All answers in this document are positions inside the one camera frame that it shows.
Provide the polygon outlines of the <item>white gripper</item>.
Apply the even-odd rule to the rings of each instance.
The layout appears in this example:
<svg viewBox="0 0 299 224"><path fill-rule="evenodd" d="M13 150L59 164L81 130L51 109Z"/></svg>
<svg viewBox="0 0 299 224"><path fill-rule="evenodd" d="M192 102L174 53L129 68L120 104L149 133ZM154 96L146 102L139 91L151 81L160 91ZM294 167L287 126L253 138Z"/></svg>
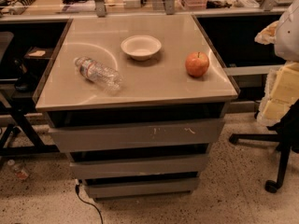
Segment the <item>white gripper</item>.
<svg viewBox="0 0 299 224"><path fill-rule="evenodd" d="M278 21L267 25L254 41L269 45L275 43ZM299 63L286 62L279 69L271 69L266 78L264 97L259 105L257 121L264 126L279 123L299 99Z"/></svg>

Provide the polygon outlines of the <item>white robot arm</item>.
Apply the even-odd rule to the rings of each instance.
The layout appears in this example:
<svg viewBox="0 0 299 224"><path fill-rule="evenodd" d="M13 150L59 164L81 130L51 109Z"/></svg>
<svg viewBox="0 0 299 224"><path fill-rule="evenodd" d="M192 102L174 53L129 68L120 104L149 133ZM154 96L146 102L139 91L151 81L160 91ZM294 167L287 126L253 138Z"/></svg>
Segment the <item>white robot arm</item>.
<svg viewBox="0 0 299 224"><path fill-rule="evenodd" d="M299 0L294 0L278 21L262 29L254 41L273 44L275 55L286 61L268 73L258 109L257 120L262 125L273 126L299 99Z"/></svg>

